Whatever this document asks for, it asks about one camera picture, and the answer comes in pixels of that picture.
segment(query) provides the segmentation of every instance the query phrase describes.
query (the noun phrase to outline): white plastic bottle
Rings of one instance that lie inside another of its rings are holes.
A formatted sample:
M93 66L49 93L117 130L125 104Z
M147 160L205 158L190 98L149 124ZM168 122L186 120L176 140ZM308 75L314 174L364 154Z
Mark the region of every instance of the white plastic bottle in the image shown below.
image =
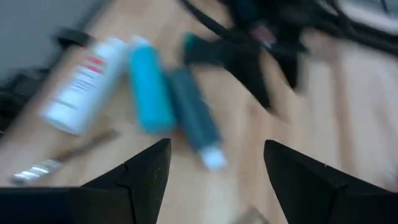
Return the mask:
M94 46L72 82L44 109L43 119L70 134L84 133L118 83L125 51L126 44L114 37Z

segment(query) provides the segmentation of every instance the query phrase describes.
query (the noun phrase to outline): wooden surface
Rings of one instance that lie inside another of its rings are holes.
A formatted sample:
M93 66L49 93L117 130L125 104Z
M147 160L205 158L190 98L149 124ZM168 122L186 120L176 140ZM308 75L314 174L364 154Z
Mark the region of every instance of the wooden surface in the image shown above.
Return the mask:
M222 5L212 0L196 2L209 15L228 24ZM180 37L189 30L204 37L213 35L176 0L116 0L90 33L100 40L111 35L122 40L129 40L133 34L146 37L160 50L168 67L178 65ZM228 72L216 67L195 68L224 137L229 166L208 172L184 138L175 134L158 223L231 223L250 205L271 223L286 223L262 158L266 139L277 140L370 183L398 189L397 59L310 30L303 39L312 53L301 58L300 94L288 88L273 59L266 53L262 56L280 118L261 108ZM13 173L75 146L105 125L123 135L69 162L39 185L82 185L161 138L140 131L127 82L118 88L98 124L86 136L65 134L39 119L51 93L68 81L73 66L85 55L83 49L70 52L2 139L2 186L10 186L8 178Z

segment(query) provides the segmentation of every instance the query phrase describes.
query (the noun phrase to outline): black cord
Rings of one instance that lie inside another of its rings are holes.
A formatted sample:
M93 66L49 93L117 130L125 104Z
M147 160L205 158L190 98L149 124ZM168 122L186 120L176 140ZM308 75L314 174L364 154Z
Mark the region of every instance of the black cord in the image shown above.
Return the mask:
M207 16L193 4L191 4L188 0L180 0L180 2L192 13L192 15L198 19L205 27L219 35L224 39L232 40L233 42L247 42L250 41L245 35L240 34L239 32L233 32L223 27L221 24L216 22L211 17Z

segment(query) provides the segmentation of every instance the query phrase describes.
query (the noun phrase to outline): turquoise bottle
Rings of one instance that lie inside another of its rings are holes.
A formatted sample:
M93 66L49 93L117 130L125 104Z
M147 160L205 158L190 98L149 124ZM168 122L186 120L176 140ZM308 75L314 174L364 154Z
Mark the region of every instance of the turquoise bottle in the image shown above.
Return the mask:
M128 54L138 122L149 134L167 134L177 121L158 53L146 39L135 36Z

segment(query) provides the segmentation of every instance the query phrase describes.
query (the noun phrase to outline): dark teal tube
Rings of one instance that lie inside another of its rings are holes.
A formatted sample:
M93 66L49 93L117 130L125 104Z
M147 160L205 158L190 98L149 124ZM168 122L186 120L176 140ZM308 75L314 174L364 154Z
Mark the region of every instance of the dark teal tube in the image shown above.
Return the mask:
M199 153L207 168L224 167L226 160L220 148L220 131L193 75L181 68L171 71L168 80L178 122L191 147Z

